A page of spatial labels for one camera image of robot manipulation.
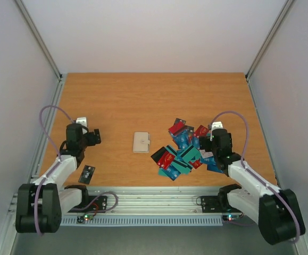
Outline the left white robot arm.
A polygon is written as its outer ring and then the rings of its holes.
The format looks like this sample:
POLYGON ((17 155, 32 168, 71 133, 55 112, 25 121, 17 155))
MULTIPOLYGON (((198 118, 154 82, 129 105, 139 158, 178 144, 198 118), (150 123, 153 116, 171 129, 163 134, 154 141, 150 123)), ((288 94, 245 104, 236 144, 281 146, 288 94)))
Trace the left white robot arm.
POLYGON ((76 208, 86 211, 90 197, 85 185, 64 186, 67 178, 80 166, 87 147, 101 143, 98 129, 80 123, 66 127, 66 140, 51 167, 32 183, 18 189, 15 229, 18 233, 55 233, 62 216, 76 208))

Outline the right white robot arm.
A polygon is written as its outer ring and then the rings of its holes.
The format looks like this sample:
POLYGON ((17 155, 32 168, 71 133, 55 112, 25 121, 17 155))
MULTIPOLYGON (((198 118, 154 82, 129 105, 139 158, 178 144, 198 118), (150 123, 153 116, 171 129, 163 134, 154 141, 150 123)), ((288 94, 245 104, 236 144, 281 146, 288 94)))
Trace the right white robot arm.
POLYGON ((218 204, 223 210, 235 208, 254 221, 261 235, 274 245, 306 232, 297 196, 281 189, 254 171, 243 157, 233 152, 232 136, 226 129, 215 129, 210 137, 199 138, 200 148, 211 152, 217 169, 236 181, 220 188, 218 204))

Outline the beige card holder wallet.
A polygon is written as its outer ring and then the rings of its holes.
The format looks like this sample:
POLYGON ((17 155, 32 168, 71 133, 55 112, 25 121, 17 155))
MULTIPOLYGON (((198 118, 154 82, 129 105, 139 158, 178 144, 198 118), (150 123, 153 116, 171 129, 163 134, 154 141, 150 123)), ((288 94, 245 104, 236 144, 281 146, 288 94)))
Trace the beige card holder wallet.
POLYGON ((135 132, 133 140, 133 153, 149 153, 150 134, 148 132, 135 132))

